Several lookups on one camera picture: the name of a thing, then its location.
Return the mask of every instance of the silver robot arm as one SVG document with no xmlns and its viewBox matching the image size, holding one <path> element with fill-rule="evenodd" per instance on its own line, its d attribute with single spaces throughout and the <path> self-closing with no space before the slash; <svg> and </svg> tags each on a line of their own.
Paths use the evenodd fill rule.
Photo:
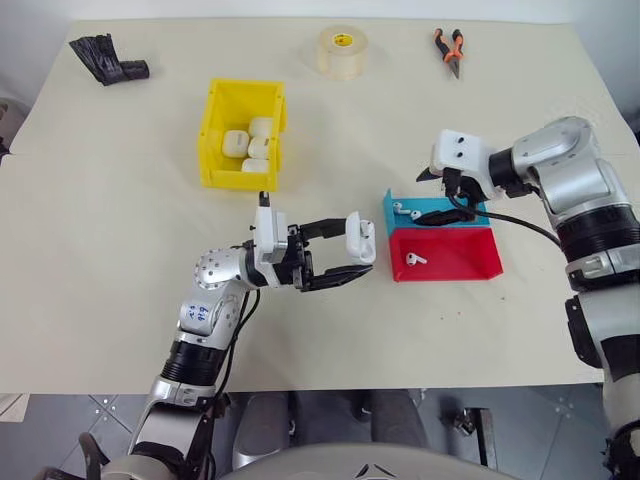
<svg viewBox="0 0 640 480">
<path fill-rule="evenodd" d="M 259 299 L 259 289 L 293 286 L 307 292 L 344 285 L 373 268 L 375 228 L 358 212 L 346 219 L 287 225 L 261 192 L 253 239 L 228 249 L 209 250 L 195 264 L 187 300 L 169 358 L 147 397 L 125 457 L 109 461 L 89 434 L 80 437 L 87 480 L 191 480 L 200 478 L 211 455 L 214 407 L 226 385 L 235 341 Z M 351 265 L 315 275 L 310 240 L 346 236 Z M 256 303 L 245 314 L 248 295 Z M 227 371 L 218 377 L 225 358 Z M 77 479 L 44 469 L 37 479 Z"/>
<path fill-rule="evenodd" d="M 617 478 L 638 478 L 640 225 L 591 125 L 562 118 L 502 151 L 446 130 L 418 180 L 440 176 L 452 202 L 539 194 L 578 292 L 565 304 L 574 349 L 604 371 L 607 467 Z"/>
</svg>

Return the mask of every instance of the yellow plastic bin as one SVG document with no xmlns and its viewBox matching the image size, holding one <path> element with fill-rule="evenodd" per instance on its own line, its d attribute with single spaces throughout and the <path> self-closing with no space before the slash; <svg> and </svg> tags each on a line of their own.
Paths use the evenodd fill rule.
<svg viewBox="0 0 640 480">
<path fill-rule="evenodd" d="M 273 118 L 267 173 L 242 172 L 242 158 L 229 158 L 222 154 L 224 133 L 227 130 L 248 131 L 253 117 Z M 202 185 L 276 191 L 281 163 L 279 136 L 286 126 L 284 83 L 214 78 L 198 137 Z"/>
</svg>

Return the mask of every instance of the pliers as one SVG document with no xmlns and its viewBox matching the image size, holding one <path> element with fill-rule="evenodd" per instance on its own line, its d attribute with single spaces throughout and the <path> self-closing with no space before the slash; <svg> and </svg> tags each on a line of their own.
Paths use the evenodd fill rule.
<svg viewBox="0 0 640 480">
<path fill-rule="evenodd" d="M 449 68 L 456 78 L 460 78 L 460 59 L 464 56 L 462 54 L 464 37 L 462 36 L 462 32 L 456 28 L 451 34 L 451 38 L 453 39 L 454 44 L 453 50 L 451 50 L 449 45 L 447 45 L 447 41 L 443 37 L 441 28 L 436 28 L 433 36 L 436 46 L 440 49 L 440 52 L 442 52 L 442 61 L 449 65 Z"/>
</svg>

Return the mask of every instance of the tape roll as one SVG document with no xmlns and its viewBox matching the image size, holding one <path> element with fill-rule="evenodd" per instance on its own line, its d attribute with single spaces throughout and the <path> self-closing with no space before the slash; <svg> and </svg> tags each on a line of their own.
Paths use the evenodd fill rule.
<svg viewBox="0 0 640 480">
<path fill-rule="evenodd" d="M 355 27 L 325 28 L 318 37 L 318 70 L 334 80 L 355 78 L 364 70 L 368 45 L 367 36 Z"/>
</svg>

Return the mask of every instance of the tabletop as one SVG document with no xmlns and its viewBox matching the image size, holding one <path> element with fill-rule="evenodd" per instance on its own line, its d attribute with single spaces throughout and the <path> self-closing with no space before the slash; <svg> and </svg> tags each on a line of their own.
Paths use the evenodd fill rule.
<svg viewBox="0 0 640 480">
<path fill-rule="evenodd" d="M 364 74 L 313 68 L 326 26 L 362 29 Z M 460 80 L 431 35 L 460 28 Z M 173 340 L 193 264 L 250 238 L 255 192 L 199 184 L 197 134 L 211 78 L 285 82 L 288 128 L 272 205 L 289 223 L 359 210 L 377 225 L 372 272 L 341 288 L 265 290 L 240 337 L 232 391 L 505 386 L 601 380 L 566 327 L 573 293 L 551 242 L 492 222 L 504 273 L 394 283 L 382 199 L 441 195 L 416 184 L 450 128 L 497 148 L 564 116 L 595 127 L 640 200 L 640 153 L 571 27 L 344 19 L 82 21 L 67 41 L 112 34 L 151 77 L 97 83 L 62 46 L 0 167 L 0 391 L 143 393 Z M 533 196 L 488 208 L 549 227 Z M 317 270 L 341 241 L 312 244 Z"/>
</svg>

